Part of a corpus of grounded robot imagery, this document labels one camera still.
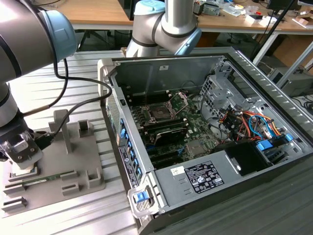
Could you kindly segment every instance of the table leg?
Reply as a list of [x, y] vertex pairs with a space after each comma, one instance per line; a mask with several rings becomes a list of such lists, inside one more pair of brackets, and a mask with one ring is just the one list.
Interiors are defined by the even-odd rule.
[[305, 51], [299, 56], [299, 58], [294, 62], [294, 64], [288, 69], [284, 76], [277, 83], [278, 87], [282, 87], [287, 81], [288, 77], [301, 65], [305, 58], [310, 55], [313, 51], [313, 42], [305, 49]]
[[279, 33], [274, 32], [267, 40], [267, 42], [264, 44], [264, 46], [259, 50], [259, 53], [257, 54], [257, 56], [254, 58], [253, 63], [255, 65], [258, 65], [258, 63], [261, 61], [261, 59], [263, 58], [263, 56], [265, 55], [265, 53], [268, 51], [268, 49], [270, 48], [270, 46], [274, 43], [275, 39], [277, 38], [277, 36], [279, 35]]

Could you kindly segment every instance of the desk leg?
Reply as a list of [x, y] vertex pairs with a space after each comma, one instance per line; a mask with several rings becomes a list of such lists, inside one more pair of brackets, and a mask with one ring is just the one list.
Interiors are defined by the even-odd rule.
[[267, 52], [267, 50], [270, 48], [270, 46], [273, 44], [273, 42], [275, 41], [275, 39], [277, 38], [277, 36], [279, 35], [279, 33], [273, 33], [269, 39], [267, 40], [267, 42], [264, 44], [264, 46], [260, 49], [259, 53], [257, 54], [257, 56], [254, 58], [253, 63], [255, 65], [258, 65], [258, 63], [261, 61], [261, 59], [263, 58], [263, 56], [265, 55], [265, 53]]

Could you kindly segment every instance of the circuit board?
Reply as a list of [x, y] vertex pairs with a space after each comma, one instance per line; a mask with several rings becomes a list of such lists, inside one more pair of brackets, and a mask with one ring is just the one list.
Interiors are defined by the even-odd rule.
[[206, 121], [202, 118], [194, 102], [184, 94], [173, 94], [173, 96], [167, 102], [131, 107], [139, 132], [143, 129], [145, 123], [156, 123], [158, 118], [162, 120], [160, 123], [165, 123], [167, 120], [178, 120], [178, 122], [182, 120], [178, 124], [164, 125], [163, 129], [155, 132], [157, 134], [166, 132], [169, 129], [185, 130], [185, 132], [180, 134], [183, 136], [177, 137], [177, 140], [168, 139], [168, 141], [171, 141], [169, 144], [157, 146], [154, 144], [151, 136], [147, 135], [147, 132], [140, 132], [148, 155], [156, 168], [162, 166], [162, 162], [166, 162], [169, 158], [172, 158], [172, 161], [169, 163], [174, 165], [205, 156], [219, 143], [213, 132], [208, 128]]

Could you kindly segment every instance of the white sticker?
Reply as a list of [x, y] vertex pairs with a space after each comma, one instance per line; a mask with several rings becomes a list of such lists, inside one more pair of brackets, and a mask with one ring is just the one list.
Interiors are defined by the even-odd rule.
[[176, 167], [176, 168], [172, 168], [171, 169], [171, 172], [173, 175], [179, 175], [179, 174], [182, 174], [184, 173], [184, 167], [183, 166], [179, 166], [179, 167]]
[[162, 66], [160, 66], [160, 70], [168, 70], [168, 65], [162, 65]]

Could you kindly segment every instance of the black device on desk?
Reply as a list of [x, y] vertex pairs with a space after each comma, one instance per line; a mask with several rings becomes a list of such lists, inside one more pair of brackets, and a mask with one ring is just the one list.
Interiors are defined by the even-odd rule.
[[137, 2], [139, 2], [139, 1], [140, 0], [118, 0], [119, 4], [123, 8], [128, 19], [131, 21], [134, 20], [135, 6], [136, 6]]
[[[284, 10], [288, 6], [288, 4], [289, 4], [289, 1], [286, 1], [286, 0], [269, 0], [266, 8], [271, 9], [273, 11], [270, 11], [268, 13], [268, 15], [273, 16], [275, 18], [278, 18], [279, 17], [278, 12], [280, 10]], [[298, 2], [295, 1], [289, 10], [290, 11], [298, 11], [298, 10], [300, 10], [300, 8], [301, 8], [301, 6], [299, 6]]]

